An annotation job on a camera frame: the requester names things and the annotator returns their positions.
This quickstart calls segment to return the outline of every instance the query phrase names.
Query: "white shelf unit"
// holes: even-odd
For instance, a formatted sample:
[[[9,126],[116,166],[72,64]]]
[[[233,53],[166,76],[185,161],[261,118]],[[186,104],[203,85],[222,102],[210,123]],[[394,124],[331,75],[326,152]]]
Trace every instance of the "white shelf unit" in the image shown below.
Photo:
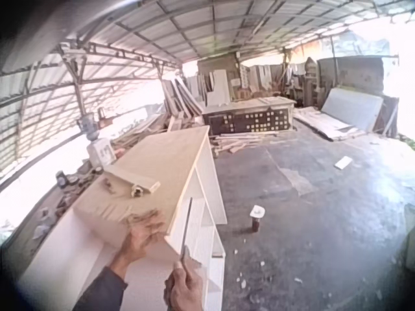
[[[171,216],[165,239],[147,248],[147,256],[129,266],[122,311],[137,310],[137,306],[143,310],[167,309],[164,281],[180,258],[191,198],[185,244],[204,280],[203,305],[209,311],[221,310],[225,252],[216,224],[226,224],[227,219],[208,131],[208,127],[201,127],[148,136],[116,163],[131,173],[140,174],[145,168],[145,176],[161,181],[154,194],[132,201],[137,204],[136,210],[164,204]],[[111,261],[126,233],[119,216],[115,217],[123,202],[109,197],[100,182],[95,181],[66,212],[19,280],[20,289],[41,310],[72,310],[82,292]],[[109,201],[111,211],[102,213],[99,208]]]

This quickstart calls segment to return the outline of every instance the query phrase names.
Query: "workbench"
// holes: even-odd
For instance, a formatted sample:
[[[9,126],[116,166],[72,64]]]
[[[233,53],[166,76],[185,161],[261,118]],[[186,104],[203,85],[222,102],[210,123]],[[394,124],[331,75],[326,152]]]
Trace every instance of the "workbench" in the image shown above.
[[[71,310],[82,292],[107,265],[126,235],[131,214],[157,208],[165,216],[165,238],[130,265],[121,310],[167,309],[164,281],[185,244],[204,281],[204,310],[221,310],[225,252],[216,224],[226,214],[208,139],[209,126],[144,138],[115,166],[158,180],[152,194],[131,198],[124,181],[111,178],[116,194],[101,176],[72,205],[41,245],[19,286],[42,310]]]
[[[295,101],[285,97],[253,98],[227,105],[206,107],[204,122],[210,135],[287,131],[292,129]]]

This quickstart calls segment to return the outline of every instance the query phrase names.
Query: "dark sleeve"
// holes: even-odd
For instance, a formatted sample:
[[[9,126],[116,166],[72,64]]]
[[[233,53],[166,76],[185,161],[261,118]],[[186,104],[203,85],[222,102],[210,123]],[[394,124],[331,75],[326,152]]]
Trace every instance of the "dark sleeve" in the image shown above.
[[[119,311],[127,284],[109,267],[82,294],[73,311]]]

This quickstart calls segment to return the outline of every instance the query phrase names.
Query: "corrugated roof sheet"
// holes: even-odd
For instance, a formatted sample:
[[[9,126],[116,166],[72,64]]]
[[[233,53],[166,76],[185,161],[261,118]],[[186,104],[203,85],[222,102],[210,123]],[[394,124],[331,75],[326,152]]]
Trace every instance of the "corrugated roof sheet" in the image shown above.
[[[151,57],[145,56],[164,62],[165,71],[228,51],[248,57],[337,23],[415,8],[411,0],[374,3],[148,0],[118,8],[70,35],[32,66],[0,73],[0,171],[80,117],[75,83],[64,60],[76,64],[77,75],[83,72],[79,84],[86,111],[114,110],[120,98],[139,87],[140,79],[158,77]]]

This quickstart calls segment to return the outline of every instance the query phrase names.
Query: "concrete floor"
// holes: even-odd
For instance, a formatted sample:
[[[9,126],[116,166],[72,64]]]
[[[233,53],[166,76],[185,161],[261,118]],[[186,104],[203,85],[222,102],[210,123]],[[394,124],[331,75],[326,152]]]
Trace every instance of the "concrete floor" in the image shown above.
[[[404,268],[415,152],[376,135],[332,143],[295,125],[280,143],[215,160],[228,215],[222,309],[415,310]],[[353,162],[338,170],[343,156]],[[251,233],[255,204],[267,213]]]

